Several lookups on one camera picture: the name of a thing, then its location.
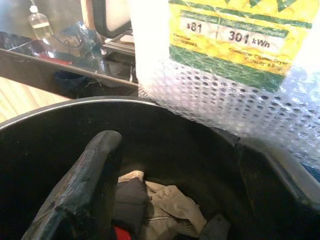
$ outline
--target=black bucket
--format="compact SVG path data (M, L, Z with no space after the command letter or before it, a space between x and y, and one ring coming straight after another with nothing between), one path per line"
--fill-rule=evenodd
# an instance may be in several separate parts
M232 223L229 239L320 239L320 185L285 152L128 97L68 101L0 124L0 239L21 239L105 130L122 135L120 175L141 170L149 181L177 185L205 218L221 213Z

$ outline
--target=red cloth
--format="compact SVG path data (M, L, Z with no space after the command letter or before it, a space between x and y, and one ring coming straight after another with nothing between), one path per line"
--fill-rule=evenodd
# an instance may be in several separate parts
M130 233L120 227L114 226L117 240L131 240Z

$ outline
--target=bubble wrap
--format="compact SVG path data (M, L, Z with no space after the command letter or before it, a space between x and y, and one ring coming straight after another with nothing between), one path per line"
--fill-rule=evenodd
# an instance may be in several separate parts
M279 90L272 93L171 60L168 2L130 4L141 93L189 120L271 142L320 169L319 15Z

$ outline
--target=yellow energy guide label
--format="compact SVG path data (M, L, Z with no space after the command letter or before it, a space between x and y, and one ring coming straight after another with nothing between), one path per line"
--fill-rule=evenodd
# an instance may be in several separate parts
M319 0L169 0L170 57L247 86L278 90Z

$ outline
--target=clear liquid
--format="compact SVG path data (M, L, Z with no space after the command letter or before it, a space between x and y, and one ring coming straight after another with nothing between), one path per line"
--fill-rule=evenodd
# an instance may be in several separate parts
M49 22L43 22L32 26L34 34L37 39L45 39L48 38L50 35L54 34Z

